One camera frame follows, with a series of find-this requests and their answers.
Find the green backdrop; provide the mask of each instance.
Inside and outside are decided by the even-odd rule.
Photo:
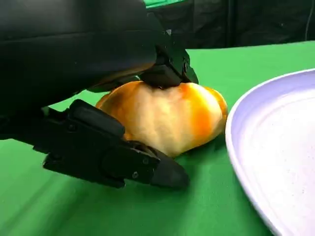
[[[314,52],[307,42],[189,54],[200,84],[220,91],[231,108],[265,80],[314,68]],[[85,91],[53,107],[101,96]],[[178,158],[191,177],[180,192],[133,182],[112,189],[46,171],[43,158],[28,145],[0,142],[0,236],[270,235],[235,177],[224,137]]]

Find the black plastic part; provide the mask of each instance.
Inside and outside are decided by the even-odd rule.
[[[172,86],[189,59],[141,0],[0,1],[0,52],[0,116],[145,80],[159,57],[178,78],[153,84]]]
[[[176,188],[186,183],[185,170],[180,173],[174,160],[125,141],[125,128],[117,120],[81,100],[64,112],[49,109],[13,116],[0,131],[0,139],[13,138],[48,154],[43,167],[61,174],[116,188],[123,187],[125,179]],[[182,175],[184,183],[174,175]]]

